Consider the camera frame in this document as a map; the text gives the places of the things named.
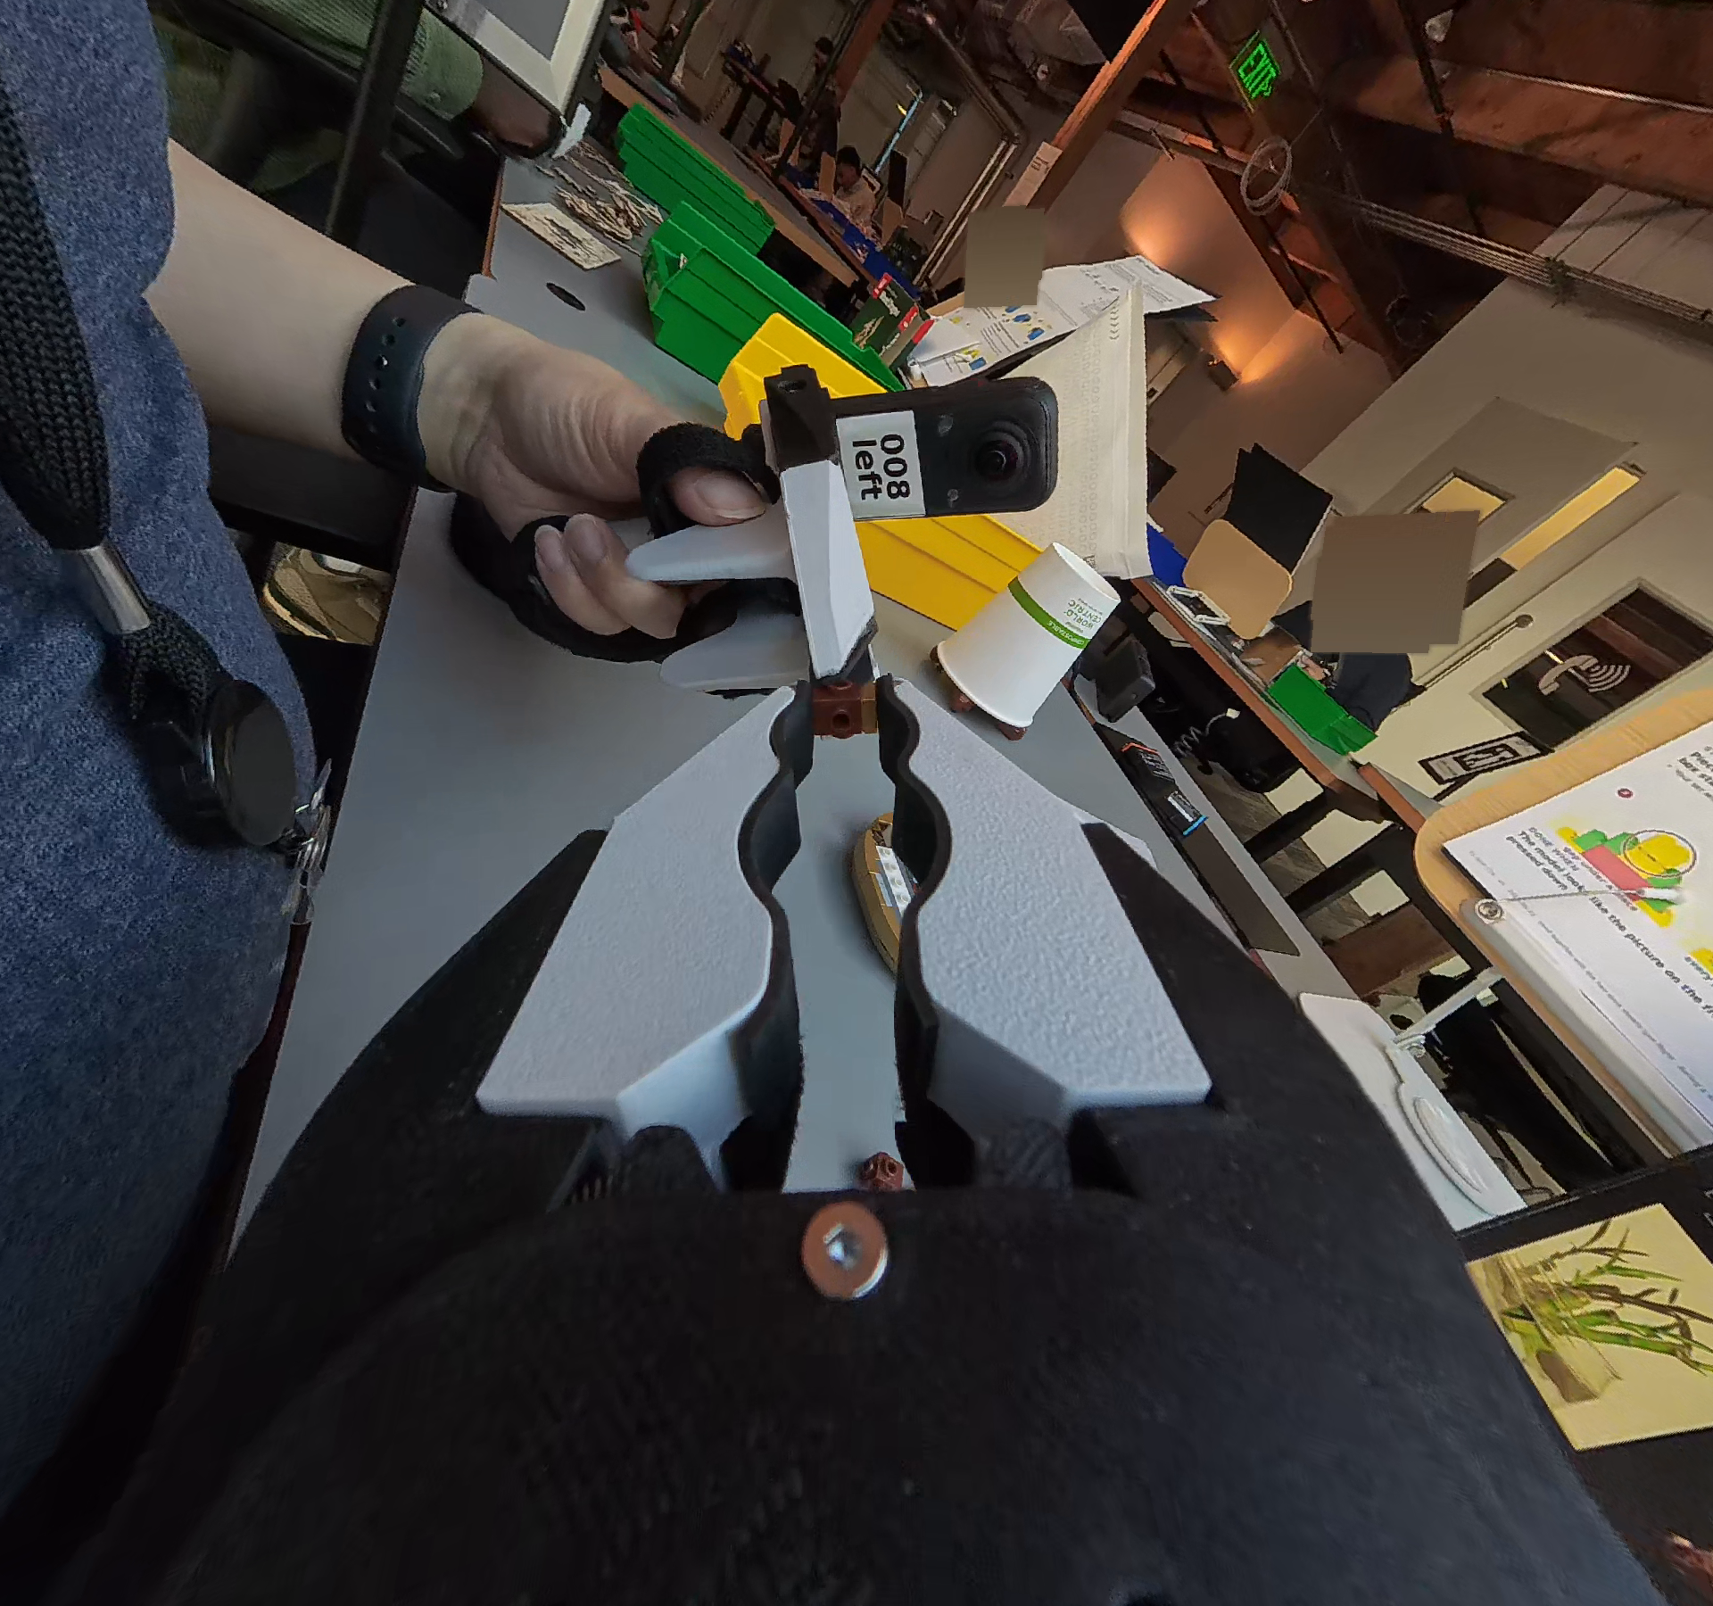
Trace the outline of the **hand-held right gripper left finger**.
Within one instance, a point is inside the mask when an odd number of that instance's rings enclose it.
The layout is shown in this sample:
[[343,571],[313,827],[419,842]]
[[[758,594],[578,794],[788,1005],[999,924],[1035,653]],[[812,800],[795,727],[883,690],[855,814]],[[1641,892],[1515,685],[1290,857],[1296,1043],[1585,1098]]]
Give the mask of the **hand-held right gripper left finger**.
[[775,690],[630,803],[477,1093],[486,1115],[690,1135],[718,1185],[781,1189],[803,1096],[788,924],[808,690]]

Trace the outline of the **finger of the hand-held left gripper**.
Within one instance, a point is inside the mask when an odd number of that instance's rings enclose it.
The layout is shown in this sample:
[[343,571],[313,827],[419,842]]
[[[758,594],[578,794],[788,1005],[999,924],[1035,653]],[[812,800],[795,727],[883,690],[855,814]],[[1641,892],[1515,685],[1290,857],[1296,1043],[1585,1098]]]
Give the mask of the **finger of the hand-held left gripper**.
[[834,460],[782,471],[782,508],[814,683],[868,672],[875,609],[845,477]]

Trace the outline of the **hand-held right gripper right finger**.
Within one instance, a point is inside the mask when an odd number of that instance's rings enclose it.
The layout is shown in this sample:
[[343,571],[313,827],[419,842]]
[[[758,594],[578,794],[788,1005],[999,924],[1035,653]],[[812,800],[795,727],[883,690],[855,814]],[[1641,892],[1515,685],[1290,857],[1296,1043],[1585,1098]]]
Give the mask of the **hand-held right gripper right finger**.
[[1151,857],[908,681],[875,692],[890,850],[912,881],[895,1057],[914,1135],[1200,1106],[1211,1074],[1125,909]]

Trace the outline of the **person's left forearm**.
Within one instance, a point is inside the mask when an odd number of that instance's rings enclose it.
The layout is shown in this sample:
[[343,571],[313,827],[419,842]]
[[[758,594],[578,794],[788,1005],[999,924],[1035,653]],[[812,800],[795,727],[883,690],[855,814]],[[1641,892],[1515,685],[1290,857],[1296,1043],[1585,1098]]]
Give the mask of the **person's left forearm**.
[[174,227],[147,303],[213,425],[352,458],[356,332],[402,278],[167,143]]

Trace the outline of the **partly built lego model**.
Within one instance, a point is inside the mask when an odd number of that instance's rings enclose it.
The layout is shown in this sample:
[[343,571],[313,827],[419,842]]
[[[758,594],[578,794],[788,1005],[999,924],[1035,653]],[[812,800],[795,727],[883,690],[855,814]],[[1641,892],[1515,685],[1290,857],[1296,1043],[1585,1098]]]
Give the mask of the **partly built lego model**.
[[894,848],[892,824],[892,811],[875,816],[858,833],[847,866],[868,939],[888,972],[897,974],[916,879]]

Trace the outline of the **person's left hand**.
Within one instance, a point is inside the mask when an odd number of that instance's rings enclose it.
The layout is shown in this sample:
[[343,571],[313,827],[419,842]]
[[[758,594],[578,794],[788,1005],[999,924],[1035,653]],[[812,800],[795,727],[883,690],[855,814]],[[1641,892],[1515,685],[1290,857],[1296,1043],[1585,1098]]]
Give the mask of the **person's left hand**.
[[643,445],[688,418],[610,366],[502,319],[465,314],[432,343],[417,431],[432,475],[482,501],[506,538],[532,538],[528,570],[586,633],[669,638],[690,592],[630,575],[614,521],[640,516]]

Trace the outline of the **yellow plastic bin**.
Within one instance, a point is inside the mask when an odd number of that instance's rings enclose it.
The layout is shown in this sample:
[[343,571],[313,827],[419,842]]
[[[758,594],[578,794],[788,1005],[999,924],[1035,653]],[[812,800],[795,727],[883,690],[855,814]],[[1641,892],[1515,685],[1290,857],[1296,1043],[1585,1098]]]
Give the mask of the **yellow plastic bin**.
[[[760,421],[764,379],[792,366],[812,367],[834,399],[883,392],[879,380],[775,312],[718,380],[727,436],[738,440]],[[973,620],[1042,551],[997,518],[983,516],[868,521],[858,525],[858,538],[871,592],[951,631]]]

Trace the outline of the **white dotted paper bag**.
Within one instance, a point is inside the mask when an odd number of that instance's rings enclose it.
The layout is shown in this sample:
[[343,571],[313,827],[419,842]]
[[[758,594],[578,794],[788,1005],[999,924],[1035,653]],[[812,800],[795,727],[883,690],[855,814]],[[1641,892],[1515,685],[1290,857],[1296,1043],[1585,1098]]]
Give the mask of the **white dotted paper bag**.
[[1068,547],[1105,577],[1149,577],[1142,293],[1125,293],[1007,377],[1022,379],[1057,395],[1059,482],[1046,505],[999,514],[999,523],[1038,549]]

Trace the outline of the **white paper cup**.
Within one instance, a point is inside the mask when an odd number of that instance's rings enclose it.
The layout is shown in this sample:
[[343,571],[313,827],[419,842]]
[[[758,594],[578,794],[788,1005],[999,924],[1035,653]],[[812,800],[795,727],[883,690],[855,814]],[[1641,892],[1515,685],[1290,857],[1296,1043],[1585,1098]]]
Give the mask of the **white paper cup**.
[[934,648],[934,662],[983,716],[1031,724],[1116,609],[1118,590],[1077,553],[1051,544]]

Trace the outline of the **printed instruction sheets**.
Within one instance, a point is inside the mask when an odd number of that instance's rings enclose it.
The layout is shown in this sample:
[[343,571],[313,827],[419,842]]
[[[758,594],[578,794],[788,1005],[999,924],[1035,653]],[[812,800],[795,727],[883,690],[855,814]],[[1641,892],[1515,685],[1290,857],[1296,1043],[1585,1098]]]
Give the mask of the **printed instruction sheets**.
[[970,308],[938,314],[910,349],[907,380],[916,388],[949,386],[975,375],[994,375],[1081,330],[1135,297],[1142,314],[1203,314],[1216,293],[1157,267],[1144,256],[1092,265],[1044,269],[1033,301],[1022,306]]

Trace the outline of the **black and tan chair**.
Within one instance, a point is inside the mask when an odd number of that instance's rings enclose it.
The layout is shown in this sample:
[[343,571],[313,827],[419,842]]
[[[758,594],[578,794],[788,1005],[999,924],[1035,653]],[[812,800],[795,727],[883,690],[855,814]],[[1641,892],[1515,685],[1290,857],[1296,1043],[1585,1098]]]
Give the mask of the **black and tan chair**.
[[1333,512],[1333,495],[1274,453],[1237,456],[1225,512],[1188,557],[1185,586],[1224,616],[1233,635],[1268,633],[1294,588],[1294,573]]

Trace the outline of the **clear badge holder clip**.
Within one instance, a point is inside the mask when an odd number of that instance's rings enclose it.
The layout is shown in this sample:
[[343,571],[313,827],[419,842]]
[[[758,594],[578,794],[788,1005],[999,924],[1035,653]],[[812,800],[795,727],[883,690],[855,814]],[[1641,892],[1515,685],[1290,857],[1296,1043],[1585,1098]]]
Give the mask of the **clear badge holder clip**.
[[324,761],[315,775],[310,801],[297,809],[289,831],[274,846],[276,853],[291,866],[284,915],[295,929],[306,928],[313,920],[315,894],[324,876],[336,820],[332,801],[334,774],[334,762]]

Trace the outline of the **small green plastic bin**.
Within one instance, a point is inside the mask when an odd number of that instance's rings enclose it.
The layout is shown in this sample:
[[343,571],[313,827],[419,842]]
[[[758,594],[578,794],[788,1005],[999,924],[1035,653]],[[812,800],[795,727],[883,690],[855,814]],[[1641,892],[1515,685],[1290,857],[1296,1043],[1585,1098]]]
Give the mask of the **small green plastic bin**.
[[1329,690],[1301,666],[1289,666],[1274,677],[1264,692],[1266,699],[1285,718],[1324,748],[1339,755],[1352,755],[1374,742],[1378,731],[1335,699]]

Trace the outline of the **white flat tray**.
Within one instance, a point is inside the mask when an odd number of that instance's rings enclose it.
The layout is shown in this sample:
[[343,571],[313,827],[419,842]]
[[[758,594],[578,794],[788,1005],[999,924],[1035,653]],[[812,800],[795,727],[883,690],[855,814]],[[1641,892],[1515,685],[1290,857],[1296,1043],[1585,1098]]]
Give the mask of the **white flat tray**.
[[1296,1004],[1359,1083],[1454,1230],[1524,1211],[1498,1163],[1378,1013],[1361,1000],[1309,992]]

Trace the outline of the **wooden puzzle pieces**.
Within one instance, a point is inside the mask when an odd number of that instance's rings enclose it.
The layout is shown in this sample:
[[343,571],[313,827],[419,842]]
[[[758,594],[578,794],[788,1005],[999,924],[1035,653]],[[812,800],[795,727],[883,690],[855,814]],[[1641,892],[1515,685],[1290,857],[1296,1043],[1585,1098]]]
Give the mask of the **wooden puzzle pieces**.
[[567,152],[528,162],[547,191],[541,197],[502,195],[499,217],[519,225],[532,240],[573,267],[612,267],[623,254],[642,254],[666,221],[599,147],[580,141]]

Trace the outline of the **black round badge reel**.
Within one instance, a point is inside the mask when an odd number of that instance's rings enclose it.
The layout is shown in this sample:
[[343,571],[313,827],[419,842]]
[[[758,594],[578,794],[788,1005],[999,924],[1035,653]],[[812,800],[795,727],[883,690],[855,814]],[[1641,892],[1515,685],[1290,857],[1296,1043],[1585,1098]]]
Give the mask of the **black round badge reel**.
[[230,675],[206,696],[154,685],[137,744],[152,801],[184,844],[273,850],[293,837],[293,738],[261,688]]

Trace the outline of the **black wrist watch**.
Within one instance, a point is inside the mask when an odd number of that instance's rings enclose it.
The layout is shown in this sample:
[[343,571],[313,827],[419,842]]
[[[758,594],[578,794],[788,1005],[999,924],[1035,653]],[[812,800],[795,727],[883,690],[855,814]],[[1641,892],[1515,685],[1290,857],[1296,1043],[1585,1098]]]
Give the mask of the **black wrist watch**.
[[363,316],[341,382],[341,434],[350,451],[388,477],[445,494],[432,475],[417,423],[426,356],[439,334],[477,310],[432,288],[389,291]]

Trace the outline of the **wooden board with paper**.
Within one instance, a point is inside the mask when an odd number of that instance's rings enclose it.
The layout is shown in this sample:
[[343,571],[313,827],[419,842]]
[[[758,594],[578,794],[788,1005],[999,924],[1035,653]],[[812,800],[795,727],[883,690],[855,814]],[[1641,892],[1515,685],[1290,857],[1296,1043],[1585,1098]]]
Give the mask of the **wooden board with paper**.
[[1637,1124],[1711,1141],[1708,690],[1492,777],[1416,837],[1424,889]]

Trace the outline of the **framed plant picture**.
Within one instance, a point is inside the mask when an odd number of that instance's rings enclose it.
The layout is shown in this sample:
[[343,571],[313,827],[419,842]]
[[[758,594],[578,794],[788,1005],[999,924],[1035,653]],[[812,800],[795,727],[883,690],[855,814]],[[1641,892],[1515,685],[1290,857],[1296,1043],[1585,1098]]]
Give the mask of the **framed plant picture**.
[[1457,1237],[1600,1508],[1669,1603],[1709,1603],[1709,1150]]

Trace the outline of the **small wall marker sign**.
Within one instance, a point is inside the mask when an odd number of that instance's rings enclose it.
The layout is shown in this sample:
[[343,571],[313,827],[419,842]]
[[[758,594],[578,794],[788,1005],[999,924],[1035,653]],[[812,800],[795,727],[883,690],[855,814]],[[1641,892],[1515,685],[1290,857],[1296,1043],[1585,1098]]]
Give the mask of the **small wall marker sign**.
[[1550,748],[1526,733],[1509,733],[1498,738],[1483,738],[1450,751],[1433,753],[1422,759],[1420,770],[1444,801],[1455,790],[1465,788],[1474,779],[1487,774],[1509,770],[1530,761],[1550,755]]

